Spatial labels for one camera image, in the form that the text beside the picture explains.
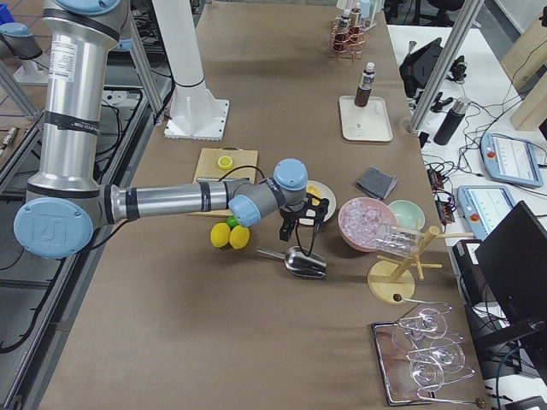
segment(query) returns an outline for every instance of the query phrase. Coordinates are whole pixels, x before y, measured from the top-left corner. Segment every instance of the green lime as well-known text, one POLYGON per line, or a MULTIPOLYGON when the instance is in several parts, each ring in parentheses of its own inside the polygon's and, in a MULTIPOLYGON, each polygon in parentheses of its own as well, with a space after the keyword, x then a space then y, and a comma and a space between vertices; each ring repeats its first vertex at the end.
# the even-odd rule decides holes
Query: green lime
POLYGON ((226 220, 226 223, 228 224, 228 226, 230 226, 231 229, 233 229, 233 228, 235 228, 236 226, 239 225, 238 220, 233 215, 228 216, 228 219, 226 220))

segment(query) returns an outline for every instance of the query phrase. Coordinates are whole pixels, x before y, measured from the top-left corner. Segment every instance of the brown table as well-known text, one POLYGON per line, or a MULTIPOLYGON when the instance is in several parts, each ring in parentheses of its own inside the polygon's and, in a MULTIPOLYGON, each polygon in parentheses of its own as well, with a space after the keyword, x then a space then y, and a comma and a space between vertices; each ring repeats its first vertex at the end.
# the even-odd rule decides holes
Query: brown table
MULTIPOLYGON (((135 185, 190 182, 202 147, 237 146, 257 149, 259 166, 269 173, 280 159, 299 158, 311 179, 332 188, 338 207, 362 196, 354 180, 378 167, 399 180, 388 202, 414 201, 427 224, 438 223, 418 141, 403 127, 409 110, 385 22, 380 16, 363 59, 352 64, 327 57, 336 13, 208 5, 197 31, 208 87, 231 102, 225 137, 221 143, 170 140, 156 129, 135 185), (387 144, 348 143, 341 134, 338 97, 355 92, 369 60, 378 73, 373 93, 386 100, 395 136, 387 144)), ((286 249, 277 238, 278 214, 254 226, 240 251, 211 247, 216 221, 150 218, 109 242, 41 408, 386 407, 370 324, 395 320, 409 307, 379 302, 368 290, 375 255, 347 246, 335 215, 315 245, 328 261, 328 279, 302 280, 255 252, 256 246, 286 249)), ((426 272, 415 297, 451 302, 450 328, 470 340, 442 242, 424 261, 446 268, 426 272)), ((463 347, 478 369, 472 344, 463 347)), ((485 395, 480 376, 443 393, 478 395, 485 395)))

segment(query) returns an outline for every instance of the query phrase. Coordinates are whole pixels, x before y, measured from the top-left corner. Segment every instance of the yellow bottle cap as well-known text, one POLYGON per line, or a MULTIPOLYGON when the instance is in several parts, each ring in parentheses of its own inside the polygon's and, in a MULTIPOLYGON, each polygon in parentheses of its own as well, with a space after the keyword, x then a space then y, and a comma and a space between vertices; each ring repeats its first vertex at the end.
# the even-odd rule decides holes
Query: yellow bottle cap
POLYGON ((231 156, 223 155, 222 157, 219 158, 216 164, 218 165, 220 169, 227 171, 233 168, 233 159, 231 156))

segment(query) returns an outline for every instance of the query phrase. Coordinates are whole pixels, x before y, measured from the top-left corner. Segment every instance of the wooden cutting board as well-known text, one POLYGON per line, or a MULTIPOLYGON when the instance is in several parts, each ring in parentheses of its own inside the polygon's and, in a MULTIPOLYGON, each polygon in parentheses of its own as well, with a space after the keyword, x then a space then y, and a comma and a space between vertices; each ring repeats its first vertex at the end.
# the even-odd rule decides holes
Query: wooden cutting board
MULTIPOLYGON (((258 151, 247 149, 212 149, 203 148, 197 161, 196 172, 194 173, 194 181, 198 179, 219 179, 229 171, 222 170, 218 167, 217 161, 221 156, 230 156, 233 160, 233 167, 241 167, 243 165, 252 165, 256 167, 258 162, 258 151)), ((234 171, 228 178, 247 178, 251 183, 255 182, 256 170, 253 168, 243 168, 234 171)), ((229 209, 211 212, 195 212, 193 215, 228 217, 232 214, 229 209)))

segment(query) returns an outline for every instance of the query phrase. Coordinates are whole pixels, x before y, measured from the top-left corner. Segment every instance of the green bowl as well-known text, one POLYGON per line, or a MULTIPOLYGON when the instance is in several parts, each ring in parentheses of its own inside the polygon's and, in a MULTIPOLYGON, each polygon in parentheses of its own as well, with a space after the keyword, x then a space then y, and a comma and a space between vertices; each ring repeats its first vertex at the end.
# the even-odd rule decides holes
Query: green bowl
POLYGON ((411 201, 393 201, 389 209, 395 214, 397 224, 403 228, 419 231, 426 223, 426 216, 421 208, 411 201))

